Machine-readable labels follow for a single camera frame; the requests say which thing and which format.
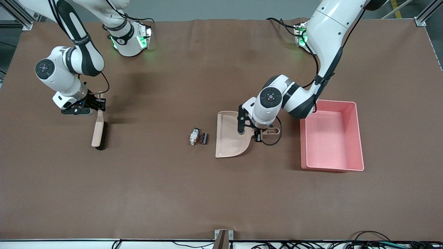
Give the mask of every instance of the black cable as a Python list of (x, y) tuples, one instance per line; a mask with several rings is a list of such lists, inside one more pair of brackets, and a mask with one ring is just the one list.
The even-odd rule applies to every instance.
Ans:
[(276, 145), (278, 142), (280, 142), (281, 135), (283, 134), (283, 125), (281, 124), (281, 121), (280, 121), (280, 119), (278, 118), (278, 116), (276, 116), (276, 119), (277, 119), (278, 122), (280, 123), (280, 135), (278, 136), (277, 141), (275, 141), (275, 143), (272, 143), (272, 144), (267, 144), (267, 143), (265, 143), (265, 141), (264, 141), (263, 138), (262, 138), (261, 142), (262, 142), (264, 145), (267, 145), (267, 146), (273, 146), (273, 145)]
[(355, 29), (355, 27), (357, 26), (358, 22), (360, 22), (360, 20), (361, 20), (361, 18), (363, 17), (363, 14), (365, 13), (365, 11), (366, 11), (366, 10), (364, 9), (364, 10), (361, 12), (360, 17), (358, 18), (358, 20), (357, 20), (357, 22), (355, 23), (354, 27), (352, 27), (351, 32), (349, 32), (348, 37), (346, 37), (346, 40), (345, 40), (345, 42), (343, 43), (343, 47), (342, 47), (342, 48), (345, 47), (346, 42), (348, 42), (348, 39), (349, 39), (349, 37), (350, 37), (351, 34), (352, 34), (352, 31), (354, 31), (354, 29)]
[(368, 230), (368, 231), (362, 231), (362, 232), (360, 232), (359, 234), (357, 234), (357, 236), (356, 236), (355, 239), (354, 239), (354, 243), (357, 241), (358, 237), (360, 237), (361, 235), (363, 235), (363, 234), (365, 234), (365, 233), (375, 233), (375, 234), (378, 234), (378, 235), (381, 235), (381, 236), (385, 237), (388, 241), (391, 241), (388, 237), (386, 237), (386, 236), (385, 236), (384, 234), (382, 234), (382, 233), (379, 233), (379, 232), (377, 232), (377, 231), (371, 231), (371, 230)]
[(317, 101), (314, 100), (314, 110), (312, 111), (312, 113), (316, 112), (317, 112)]
[[(304, 34), (306, 33), (306, 30), (304, 30), (302, 32), (302, 41), (304, 42), (304, 44), (306, 45), (306, 48), (309, 50), (309, 53), (311, 53), (312, 57), (314, 58), (315, 61), (315, 73), (318, 74), (319, 73), (319, 62), (317, 61), (317, 57), (315, 56), (315, 54), (312, 52), (311, 48), (308, 46), (308, 44), (306, 43), (305, 39), (304, 39)], [(312, 85), (312, 83), (314, 83), (315, 80), (312, 80), (309, 84), (307, 84), (306, 86), (302, 86), (303, 88), (307, 88), (308, 86)]]
[(251, 247), (251, 249), (261, 249), (261, 246), (267, 246), (268, 244), (260, 244), (260, 245), (255, 245), (253, 247)]
[(296, 34), (292, 33), (292, 32), (288, 29), (288, 28), (294, 28), (294, 26), (291, 26), (291, 25), (288, 25), (288, 24), (284, 23), (284, 21), (283, 21), (282, 18), (280, 18), (280, 20), (277, 20), (277, 19), (275, 19), (275, 18), (273, 18), (273, 17), (269, 17), (269, 18), (266, 18), (266, 20), (276, 21), (278, 24), (282, 25), (282, 26), (288, 31), (289, 34), (291, 34), (291, 35), (293, 35), (293, 36), (297, 36), (297, 37), (299, 37), (299, 35), (296, 35)]
[(330, 244), (330, 245), (328, 246), (327, 249), (334, 249), (335, 247), (337, 247), (337, 246), (339, 246), (339, 245), (341, 245), (341, 244), (346, 244), (346, 243), (349, 243), (349, 241), (339, 242), (339, 243), (337, 243), (337, 244), (335, 244), (335, 245), (334, 245), (334, 243), (332, 243), (332, 244)]
[(172, 243), (174, 243), (174, 244), (176, 244), (176, 245), (179, 245), (179, 246), (189, 247), (189, 248), (203, 248), (203, 247), (205, 247), (205, 246), (210, 246), (210, 245), (213, 245), (213, 244), (214, 244), (214, 243), (211, 243), (211, 244), (208, 244), (208, 245), (202, 245), (202, 246), (191, 246), (191, 245), (182, 245), (182, 244), (179, 244), (179, 243), (177, 243), (177, 242), (175, 242), (175, 241), (172, 241)]
[(268, 249), (277, 249), (275, 246), (273, 246), (270, 242), (267, 242), (266, 245), (268, 246)]
[(106, 76), (105, 76), (105, 74), (103, 72), (100, 72), (100, 73), (103, 75), (103, 78), (105, 78), (106, 84), (108, 85), (108, 88), (105, 91), (102, 91), (102, 92), (90, 93), (91, 95), (106, 93), (107, 91), (109, 91), (109, 81), (108, 81), (108, 79), (106, 78)]
[(315, 243), (315, 242), (311, 242), (311, 241), (296, 241), (296, 240), (290, 240), (289, 241), (294, 247), (297, 247), (298, 249), (301, 249), (299, 247), (303, 246), (307, 249), (325, 249), (324, 247), (322, 247), (321, 245)]
[(314, 58), (315, 61), (315, 73), (318, 74), (319, 73), (319, 62), (317, 61), (317, 58), (315, 57), (315, 54), (312, 52), (311, 48), (308, 46), (307, 42), (304, 39), (304, 34), (306, 33), (306, 30), (304, 30), (302, 32), (302, 41), (305, 43), (306, 48), (309, 50), (309, 53), (311, 53), (312, 57)]
[(123, 18), (128, 18), (128, 19), (131, 19), (131, 20), (134, 20), (134, 21), (151, 20), (153, 23), (155, 23), (154, 19), (152, 19), (152, 18), (135, 18), (135, 17), (130, 17), (130, 16), (128, 16), (128, 14), (126, 14), (126, 13), (122, 14), (122, 13), (120, 13), (120, 12), (114, 7), (114, 5), (112, 5), (112, 4), (109, 2), (109, 0), (106, 0), (106, 2), (109, 4), (109, 6), (112, 8), (112, 10), (114, 10), (115, 12), (117, 12), (117, 14), (118, 14), (119, 16), (123, 17)]
[(48, 3), (49, 3), (49, 6), (51, 7), (51, 11), (52, 11), (52, 14), (54, 15), (56, 23), (63, 30), (63, 32), (65, 32), (65, 34), (68, 35), (68, 33), (66, 32), (65, 27), (62, 24), (62, 21), (60, 20), (60, 15), (58, 14), (57, 5), (56, 5), (55, 1), (54, 0), (48, 0)]
[(123, 242), (123, 241), (122, 241), (121, 239), (118, 240), (118, 241), (115, 241), (115, 242), (112, 244), (111, 249), (118, 249), (118, 248), (120, 247), (120, 245), (121, 245), (122, 242)]
[(17, 46), (15, 46), (15, 45), (12, 45), (12, 44), (9, 44), (9, 43), (4, 43), (4, 42), (0, 42), (1, 44), (4, 44), (4, 45), (8, 45), (8, 46), (11, 46), (11, 47), (17, 47)]

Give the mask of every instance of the plastic bin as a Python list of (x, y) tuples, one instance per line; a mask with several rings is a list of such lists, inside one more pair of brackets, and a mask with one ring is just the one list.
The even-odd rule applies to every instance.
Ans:
[(300, 120), (302, 168), (363, 171), (357, 105), (319, 100), (317, 112)]

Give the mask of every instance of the brown table cover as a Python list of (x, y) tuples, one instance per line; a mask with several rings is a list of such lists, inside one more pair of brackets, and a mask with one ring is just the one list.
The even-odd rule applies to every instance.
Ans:
[[(104, 151), (95, 116), (60, 114), (34, 74), (71, 46), (55, 23), (23, 32), (0, 90), (1, 238), (443, 240), (443, 76), (424, 27), (362, 20), (321, 99), (357, 103), (365, 170), (304, 171), (299, 121), (281, 111), (276, 146), (216, 159), (217, 113), (237, 110), (273, 75), (301, 85), (312, 57), (257, 20), (157, 22), (151, 51), (126, 58), (86, 23), (111, 90)], [(93, 91), (101, 76), (82, 76)], [(189, 145), (194, 127), (209, 145)]]

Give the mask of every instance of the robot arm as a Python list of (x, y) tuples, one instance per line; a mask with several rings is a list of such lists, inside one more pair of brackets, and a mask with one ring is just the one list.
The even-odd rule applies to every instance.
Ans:
[(130, 0), (73, 0), (93, 13), (111, 34), (114, 47), (121, 55), (131, 57), (148, 47), (151, 27), (128, 20), (122, 11)]
[[(367, 0), (323, 0), (307, 23), (306, 43), (315, 51), (320, 61), (319, 72), (315, 75), (309, 90), (304, 89), (284, 75), (268, 80), (258, 97), (252, 97), (239, 107), (238, 132), (243, 133), (246, 120), (257, 129), (269, 128), (280, 108), (293, 118), (308, 117), (315, 107), (320, 94), (334, 74), (342, 56), (342, 41), (346, 31), (365, 6)], [(381, 7), (385, 1), (372, 0), (372, 8)]]
[(35, 74), (56, 91), (55, 104), (65, 110), (76, 102), (81, 107), (105, 109), (104, 100), (88, 96), (88, 88), (74, 74), (97, 76), (105, 66), (103, 57), (94, 46), (74, 8), (65, 0), (21, 0), (22, 5), (59, 23), (75, 47), (55, 47), (51, 54), (35, 66)]

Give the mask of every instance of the beige dustpan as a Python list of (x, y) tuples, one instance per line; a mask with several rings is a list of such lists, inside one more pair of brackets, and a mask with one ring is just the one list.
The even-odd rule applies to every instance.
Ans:
[[(222, 111), (217, 115), (217, 141), (215, 144), (215, 157), (232, 157), (243, 153), (254, 136), (251, 127), (245, 127), (243, 135), (237, 132), (238, 112)], [(280, 130), (270, 128), (263, 131), (263, 135), (279, 135)]]

